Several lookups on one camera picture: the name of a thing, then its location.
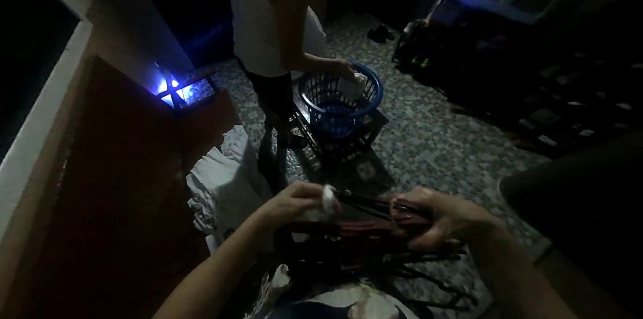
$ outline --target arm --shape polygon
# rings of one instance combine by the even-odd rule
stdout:
[[[411,241],[414,249],[432,248],[449,239],[468,245],[480,276],[508,318],[575,318],[524,249],[485,209],[460,197],[416,187],[407,199],[433,212],[435,224]]]
[[[252,266],[262,241],[274,229],[322,203],[322,186],[295,182],[256,210],[217,252],[174,289],[155,318],[214,318]]]
[[[301,72],[327,71],[354,80],[350,62],[320,58],[303,51],[303,30],[308,10],[306,0],[268,0],[275,11],[279,34],[281,65]]]

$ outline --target leg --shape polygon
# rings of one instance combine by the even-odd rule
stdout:
[[[242,63],[240,66],[252,82],[266,120],[277,131],[277,143],[294,149],[306,147],[306,140],[294,135],[290,129],[289,120],[294,116],[293,80],[290,73],[266,77],[248,72]]]

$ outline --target white shirt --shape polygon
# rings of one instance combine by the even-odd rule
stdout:
[[[268,0],[230,0],[234,27],[235,55],[249,72],[281,76],[279,35],[273,6]],[[317,16],[308,7],[303,34],[303,51],[326,56],[326,34]]]

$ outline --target person's left hand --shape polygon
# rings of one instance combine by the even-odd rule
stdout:
[[[264,225],[278,228],[296,221],[304,211],[321,206],[323,191],[321,184],[294,182],[263,204],[257,214]]]

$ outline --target small table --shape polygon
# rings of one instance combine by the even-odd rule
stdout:
[[[382,127],[388,123],[378,109],[373,109],[364,117],[364,123],[350,136],[336,141],[324,141],[319,139],[310,129],[310,111],[308,106],[301,101],[299,88],[293,87],[295,118],[297,125],[308,141],[310,149],[315,153],[323,165],[336,165],[341,162],[357,158],[360,153],[371,150],[370,145],[382,131]]]

